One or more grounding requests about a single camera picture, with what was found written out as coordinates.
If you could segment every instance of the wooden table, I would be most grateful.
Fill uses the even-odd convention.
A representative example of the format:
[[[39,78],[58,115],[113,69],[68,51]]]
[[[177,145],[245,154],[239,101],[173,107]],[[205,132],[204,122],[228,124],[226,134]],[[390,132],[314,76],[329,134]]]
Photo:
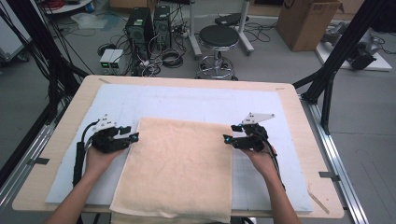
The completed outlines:
[[[290,134],[314,208],[312,213],[299,214],[298,216],[322,218],[341,218],[344,216],[343,206],[332,181],[330,178],[322,178],[318,174],[318,172],[327,172],[328,169],[320,154],[318,144],[309,126],[301,102],[292,85],[285,83],[157,77],[86,77],[40,156],[41,158],[48,158],[49,163],[47,165],[35,165],[12,204],[14,209],[53,211],[56,208],[55,204],[45,203],[45,199],[55,179],[64,153],[73,141],[78,126],[84,119],[98,89],[101,85],[109,83],[277,92],[284,108]],[[108,206],[87,205],[84,208],[84,212],[110,213],[110,210]],[[263,211],[240,210],[233,210],[232,215],[236,217],[271,216]]]

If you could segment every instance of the stool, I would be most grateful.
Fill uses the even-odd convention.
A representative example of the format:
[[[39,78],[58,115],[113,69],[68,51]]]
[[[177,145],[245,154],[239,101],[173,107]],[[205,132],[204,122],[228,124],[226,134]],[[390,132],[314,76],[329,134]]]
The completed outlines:
[[[200,44],[214,50],[213,56],[205,56],[199,63],[199,72],[195,78],[201,78],[204,74],[212,78],[231,76],[231,80],[237,81],[234,75],[233,63],[221,56],[221,51],[233,49],[239,41],[239,34],[235,29],[225,25],[211,25],[199,33]]]

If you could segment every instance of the beige towel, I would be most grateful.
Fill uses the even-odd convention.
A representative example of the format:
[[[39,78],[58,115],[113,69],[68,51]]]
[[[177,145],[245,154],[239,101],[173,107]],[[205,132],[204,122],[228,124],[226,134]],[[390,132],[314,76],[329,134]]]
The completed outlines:
[[[120,213],[112,222],[134,215],[131,222],[228,223],[233,153],[222,135],[232,134],[230,126],[142,118],[138,131],[110,205]]]

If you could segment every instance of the forearm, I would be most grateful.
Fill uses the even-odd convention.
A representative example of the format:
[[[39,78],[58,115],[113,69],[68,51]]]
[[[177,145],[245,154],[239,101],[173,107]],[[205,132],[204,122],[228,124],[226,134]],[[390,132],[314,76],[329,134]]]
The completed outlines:
[[[46,220],[46,223],[75,224],[95,182],[95,178],[83,176],[64,201]]]
[[[270,195],[274,223],[301,223],[278,176],[276,174],[265,175],[264,180]]]

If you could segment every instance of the round stool seat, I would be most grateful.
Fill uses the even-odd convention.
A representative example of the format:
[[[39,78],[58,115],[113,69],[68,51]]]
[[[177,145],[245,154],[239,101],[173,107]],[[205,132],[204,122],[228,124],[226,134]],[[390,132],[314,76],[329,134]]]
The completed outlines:
[[[202,45],[217,50],[231,49],[239,40],[238,32],[225,25],[206,26],[199,33],[199,37]]]

